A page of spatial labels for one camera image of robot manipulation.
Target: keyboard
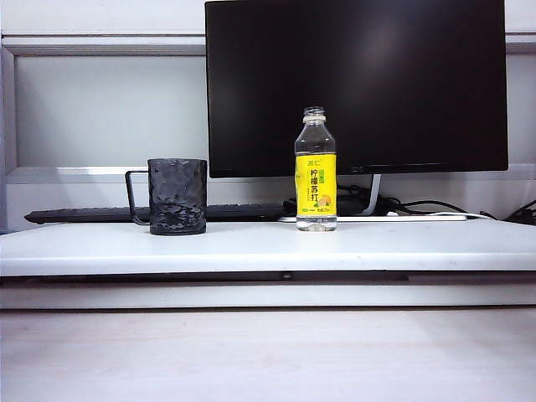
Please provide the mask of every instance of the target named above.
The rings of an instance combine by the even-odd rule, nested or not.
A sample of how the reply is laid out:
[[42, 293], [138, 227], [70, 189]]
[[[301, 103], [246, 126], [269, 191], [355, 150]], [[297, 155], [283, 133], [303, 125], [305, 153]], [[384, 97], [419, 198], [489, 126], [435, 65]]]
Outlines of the keyboard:
[[[149, 207], [136, 208], [136, 213], [141, 220], [149, 220]], [[209, 222], [276, 221], [282, 216], [286, 216], [283, 204], [277, 203], [209, 205], [206, 213]], [[33, 211], [24, 218], [34, 224], [131, 222], [131, 213], [128, 207], [51, 209]]]

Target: light gray floor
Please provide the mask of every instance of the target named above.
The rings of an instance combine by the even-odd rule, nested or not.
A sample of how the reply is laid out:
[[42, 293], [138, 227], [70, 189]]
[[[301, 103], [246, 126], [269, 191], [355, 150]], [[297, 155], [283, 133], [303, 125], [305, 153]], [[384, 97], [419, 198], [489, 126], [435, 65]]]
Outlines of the light gray floor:
[[0, 318], [2, 402], [536, 400], [534, 308]]

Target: computer monitor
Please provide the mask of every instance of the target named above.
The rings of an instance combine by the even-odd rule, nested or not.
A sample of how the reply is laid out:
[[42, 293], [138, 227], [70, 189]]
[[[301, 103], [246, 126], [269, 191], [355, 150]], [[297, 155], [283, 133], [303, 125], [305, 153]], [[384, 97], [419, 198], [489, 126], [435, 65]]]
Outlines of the computer monitor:
[[338, 174], [508, 168], [503, 0], [205, 4], [209, 171], [291, 176], [323, 106]]

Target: yellow label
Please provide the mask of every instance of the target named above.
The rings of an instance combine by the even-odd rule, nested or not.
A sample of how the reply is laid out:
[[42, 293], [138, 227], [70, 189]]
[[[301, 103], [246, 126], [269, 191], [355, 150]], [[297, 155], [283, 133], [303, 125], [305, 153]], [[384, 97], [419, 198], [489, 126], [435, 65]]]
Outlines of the yellow label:
[[336, 158], [332, 153], [296, 157], [298, 215], [337, 214]]

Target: water bottle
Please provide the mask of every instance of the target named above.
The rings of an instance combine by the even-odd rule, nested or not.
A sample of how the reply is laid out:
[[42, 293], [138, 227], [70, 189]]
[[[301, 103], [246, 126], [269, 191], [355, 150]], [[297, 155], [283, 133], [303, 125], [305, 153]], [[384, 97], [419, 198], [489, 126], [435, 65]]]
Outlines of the water bottle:
[[294, 143], [299, 230], [317, 232], [337, 228], [337, 153], [335, 139], [325, 123], [322, 107], [306, 108], [303, 130]]

